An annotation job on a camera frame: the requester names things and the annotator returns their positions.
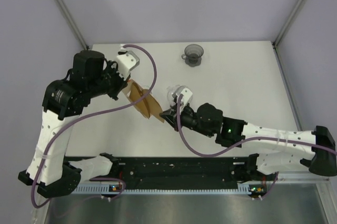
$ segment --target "wire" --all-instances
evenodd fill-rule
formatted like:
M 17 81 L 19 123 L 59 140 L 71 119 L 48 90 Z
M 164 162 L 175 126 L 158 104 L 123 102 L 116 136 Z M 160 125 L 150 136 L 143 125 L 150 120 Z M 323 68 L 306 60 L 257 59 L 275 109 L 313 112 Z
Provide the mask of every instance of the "wire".
M 322 149 L 322 150 L 325 150 L 327 152 L 330 152 L 332 154 L 334 154 L 335 156 L 337 156 L 337 151 L 333 150 L 333 149 L 330 149 L 328 147 L 324 147 L 324 146 L 320 146 L 320 145 L 316 145 L 316 144 L 310 144 L 308 142 L 301 142 L 301 141 L 294 141 L 294 140 L 286 140 L 286 139 L 278 139 L 278 138 L 274 138 L 274 137 L 265 137 L 265 136 L 256 136 L 256 137 L 251 137 L 251 138 L 247 138 L 245 140 L 241 140 L 241 141 L 238 141 L 236 143 L 234 143 L 233 145 L 229 146 L 228 148 L 224 149 L 224 150 L 221 150 L 217 153 L 214 153 L 214 154 L 203 154 L 203 153 L 200 153 L 198 151 L 196 151 L 195 149 L 193 149 L 189 144 L 188 142 L 186 141 L 185 137 L 184 137 L 184 134 L 183 134 L 183 131 L 182 131 L 182 126 L 181 126 L 181 119 L 180 119 L 180 104 L 181 104 L 181 100 L 183 98 L 183 95 L 180 94 L 179 95 L 179 98 L 178 98 L 178 101 L 177 101 L 177 127 L 178 127 L 178 131 L 179 131 L 179 135 L 181 137 L 181 139 L 183 140 L 185 146 L 194 154 L 200 156 L 200 157 L 217 157 L 219 155 L 222 155 L 228 151 L 230 151 L 231 149 L 234 149 L 235 147 L 237 147 L 238 145 L 241 145 L 241 144 L 244 144 L 246 142 L 249 142 L 249 141 L 253 141 L 253 140 L 269 140 L 269 141 L 281 141 L 281 142 L 288 142 L 290 144 L 293 144 L 294 146 L 296 146 L 297 144 L 298 145 L 305 145 L 305 146 L 309 146 L 309 147 L 314 147 L 314 148 L 317 148 L 317 149 Z M 265 196 L 267 196 L 270 192 L 270 190 L 274 187 L 276 181 L 277 181 L 277 178 L 278 178 L 278 175 L 279 173 L 277 172 L 276 173 L 276 177 L 274 179 L 274 182 L 272 184 L 272 186 L 270 187 L 270 189 L 268 190 L 268 192 L 263 196 L 261 197 L 261 199 L 264 199 Z
M 124 192 L 125 188 L 126 188 L 126 183 L 121 180 L 121 179 L 118 179 L 118 178 L 92 178 L 90 180 L 93 180 L 93 181 L 102 181 L 102 180 L 105 180 L 105 181 L 117 181 L 117 182 L 121 182 L 123 184 L 123 187 L 122 187 L 122 190 L 120 190 L 120 192 L 116 195 L 112 195 L 111 197 L 111 200 L 115 200 L 117 198 L 119 198 L 121 196 L 121 194 Z M 98 196 L 98 195 L 91 195 L 89 197 L 86 197 L 82 200 L 80 200 L 79 202 L 73 204 L 69 210 L 65 211 L 63 214 L 59 215 L 57 212 L 56 212 L 56 207 L 54 205 L 53 207 L 53 213 L 54 213 L 54 216 L 57 218 L 57 219 L 60 219 L 60 218 L 63 218 L 65 217 L 67 214 L 69 214 L 70 212 L 72 212 L 73 210 L 75 210 L 77 207 L 79 207 L 81 204 L 83 204 L 85 201 L 89 200 L 89 199 L 94 199 L 94 198 L 102 198 L 102 196 Z
M 66 131 L 68 128 L 72 127 L 74 124 L 82 121 L 82 120 L 85 120 L 85 119 L 88 119 L 88 118 L 91 118 L 91 117 L 94 117 L 94 116 L 97 116 L 97 115 L 103 115 L 103 114 L 107 114 L 107 113 L 112 113 L 112 112 L 116 112 L 116 111 L 119 111 L 119 110 L 122 110 L 122 109 L 125 109 L 125 108 L 128 108 L 128 107 L 132 107 L 133 105 L 141 102 L 147 95 L 149 95 L 157 81 L 157 67 L 156 67 L 156 64 L 155 64 L 155 61 L 153 59 L 153 57 L 151 56 L 151 54 L 145 50 L 144 48 L 142 48 L 141 46 L 138 46 L 138 45 L 133 45 L 133 44 L 126 44 L 123 46 L 124 48 L 136 48 L 136 49 L 139 49 L 141 50 L 143 53 L 145 53 L 148 58 L 150 59 L 151 63 L 152 63 L 152 66 L 153 66 L 153 72 L 154 72 L 154 76 L 153 76 L 153 81 L 152 81 L 152 84 L 150 86 L 150 88 L 148 89 L 148 91 L 142 96 L 140 97 L 138 100 L 134 101 L 134 102 L 131 102 L 130 104 L 127 104 L 125 106 L 121 106 L 121 107 L 117 107 L 117 108 L 113 108 L 113 109 L 108 109 L 108 110 L 104 110 L 104 111 L 99 111 L 99 112 L 95 112 L 95 113 L 92 113 L 92 114 L 88 114 L 88 115 L 84 115 L 78 119 L 75 119 L 73 120 L 72 122 L 66 124 L 64 127 L 62 127 L 56 134 L 55 136 L 52 137 L 52 139 L 50 140 L 50 142 L 47 144 L 44 152 L 43 152 L 43 155 L 46 156 L 48 155 L 48 151 L 50 149 L 50 147 L 52 146 L 52 144 L 54 143 L 54 141 L 64 132 Z M 45 161 L 46 159 L 45 158 L 42 158 L 41 159 L 41 162 L 40 162 L 40 165 L 37 169 L 37 172 L 36 172 L 36 175 L 35 175 L 35 178 L 33 180 L 33 184 L 32 184 L 32 189 L 31 189 L 31 202 L 32 202 L 32 205 L 33 207 L 35 208 L 41 208 L 43 207 L 44 205 L 46 205 L 50 199 L 47 199 L 45 202 L 43 202 L 41 205 L 38 205 L 35 201 L 35 188 L 36 188 L 36 185 L 37 185 L 37 180 L 41 174 L 41 171 L 42 171 L 42 168 L 45 164 Z

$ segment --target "gray floor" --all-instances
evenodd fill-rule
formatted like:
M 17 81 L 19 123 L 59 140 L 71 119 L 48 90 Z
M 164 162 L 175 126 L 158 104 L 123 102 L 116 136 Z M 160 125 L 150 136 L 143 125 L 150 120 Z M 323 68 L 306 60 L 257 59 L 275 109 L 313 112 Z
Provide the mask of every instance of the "gray floor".
M 87 196 L 53 200 L 65 212 Z M 135 196 L 116 201 L 90 199 L 67 216 L 56 219 L 50 211 L 46 224 L 324 224 L 328 223 L 315 185 L 277 185 L 263 201 L 247 196 Z

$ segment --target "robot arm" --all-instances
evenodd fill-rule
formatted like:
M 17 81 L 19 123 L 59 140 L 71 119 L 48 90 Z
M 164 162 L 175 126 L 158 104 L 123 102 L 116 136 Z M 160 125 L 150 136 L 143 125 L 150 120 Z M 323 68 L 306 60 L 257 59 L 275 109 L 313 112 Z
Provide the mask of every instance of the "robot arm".
M 265 128 L 247 123 L 244 120 L 224 117 L 221 110 L 208 103 L 200 106 L 195 112 L 189 106 L 192 92 L 181 86 L 172 98 L 177 101 L 179 95 L 184 96 L 181 103 L 182 109 L 177 111 L 177 107 L 174 105 L 161 113 L 161 117 L 176 131 L 178 131 L 176 115 L 180 113 L 181 126 L 208 137 L 216 135 L 215 142 L 223 147 L 229 147 L 243 139 L 260 136 L 302 141 L 335 150 L 335 141 L 325 127 L 317 126 L 315 131 L 285 131 Z M 274 151 L 271 154 L 250 153 L 250 163 L 254 164 L 256 171 L 265 175 L 277 171 L 305 171 L 308 169 L 311 173 L 321 176 L 337 175 L 336 157 L 325 150 L 263 139 L 248 141 L 239 147 L 245 148 L 247 152 L 254 151 L 256 148 Z
M 109 154 L 64 162 L 72 127 L 59 136 L 47 156 L 43 152 L 63 126 L 78 119 L 92 98 L 108 94 L 118 99 L 119 92 L 127 85 L 130 71 L 140 63 L 132 51 L 122 50 L 118 54 L 116 61 L 108 61 L 102 53 L 84 50 L 74 56 L 73 68 L 64 79 L 48 85 L 43 99 L 42 126 L 35 154 L 28 169 L 20 172 L 18 177 L 26 185 L 31 185 L 41 159 L 45 158 L 37 181 L 37 192 L 45 198 L 68 195 L 80 182 L 110 172 L 115 158 Z

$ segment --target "gray wall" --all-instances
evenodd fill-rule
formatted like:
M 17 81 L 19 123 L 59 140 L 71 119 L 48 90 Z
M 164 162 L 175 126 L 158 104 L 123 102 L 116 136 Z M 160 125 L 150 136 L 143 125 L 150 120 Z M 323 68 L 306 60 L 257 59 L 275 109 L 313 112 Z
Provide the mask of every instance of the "gray wall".
M 296 0 L 64 0 L 88 44 L 274 40 Z
M 0 0 L 0 222 L 30 223 L 29 187 L 17 180 L 37 143 L 46 86 L 81 48 L 53 0 Z
M 308 0 L 280 46 L 305 129 L 325 125 L 335 140 L 336 43 L 337 0 Z

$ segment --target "white tabletop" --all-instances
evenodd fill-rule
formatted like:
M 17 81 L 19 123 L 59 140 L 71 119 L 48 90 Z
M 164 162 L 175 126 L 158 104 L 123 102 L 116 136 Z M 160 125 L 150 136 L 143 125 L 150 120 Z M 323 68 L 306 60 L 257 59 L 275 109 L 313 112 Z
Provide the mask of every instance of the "white tabletop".
M 202 63 L 188 66 L 181 55 L 191 43 L 138 44 L 153 56 L 158 70 L 153 96 L 163 110 L 169 108 L 167 88 L 186 85 L 193 92 L 194 110 L 210 103 L 223 110 L 223 115 L 243 119 L 256 125 L 296 130 L 282 77 L 270 42 L 197 43 L 204 48 Z M 93 50 L 114 59 L 119 44 L 96 44 Z M 131 78 L 142 86 L 153 79 L 152 65 L 141 51 L 133 49 L 141 59 Z M 83 115 L 128 104 L 121 93 L 114 101 L 107 95 L 92 99 Z M 223 149 L 215 137 L 208 138 L 184 128 L 190 145 L 205 154 Z M 117 157 L 194 157 L 180 136 L 168 123 L 144 118 L 135 108 L 100 115 L 74 126 L 67 156 L 96 156 L 102 152 Z M 233 149 L 223 156 L 246 156 L 242 149 Z

